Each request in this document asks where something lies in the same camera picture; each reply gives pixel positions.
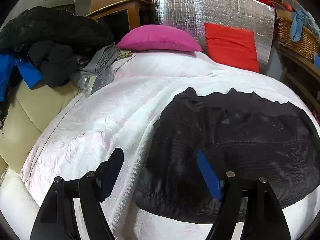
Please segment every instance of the blue sleeve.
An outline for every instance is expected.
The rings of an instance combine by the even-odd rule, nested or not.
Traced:
[[[9,78],[14,67],[14,57],[9,54],[0,54],[0,101],[4,100],[4,94],[8,86]]]
[[[30,89],[40,80],[42,80],[42,75],[40,71],[37,70],[30,62],[26,62],[19,59],[16,60],[16,65],[19,68],[20,74]]]

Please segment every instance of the plastic bag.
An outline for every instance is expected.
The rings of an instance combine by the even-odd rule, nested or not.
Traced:
[[[85,97],[110,84],[114,79],[114,71],[111,67],[85,77],[80,85],[80,89]]]

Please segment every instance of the wooden shelf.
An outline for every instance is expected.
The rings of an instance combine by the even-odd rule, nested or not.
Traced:
[[[310,94],[310,92],[291,74],[287,73],[286,77],[301,91],[305,98],[313,105],[314,109],[320,113],[320,104],[318,101]]]
[[[280,45],[279,42],[275,43],[275,47],[277,49],[277,52],[291,59],[299,66],[303,67],[310,75],[312,75],[318,82],[320,82],[320,69],[316,67],[313,63],[311,63],[304,57],[301,57],[298,53],[293,52],[291,49],[288,49]]]

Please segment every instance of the metal bolt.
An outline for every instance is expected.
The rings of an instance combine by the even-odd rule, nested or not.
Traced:
[[[86,175],[87,175],[88,178],[92,178],[92,177],[94,177],[96,175],[96,172],[95,171],[89,171]]]
[[[62,178],[61,178],[60,176],[58,176],[58,177],[55,177],[53,181],[54,181],[55,183],[58,183],[58,182],[60,182],[61,180],[62,180]]]
[[[259,180],[262,183],[266,183],[267,182],[267,179],[265,177],[260,177]]]
[[[235,176],[235,173],[233,171],[227,171],[226,172],[226,175],[229,177],[229,178],[233,178]]]

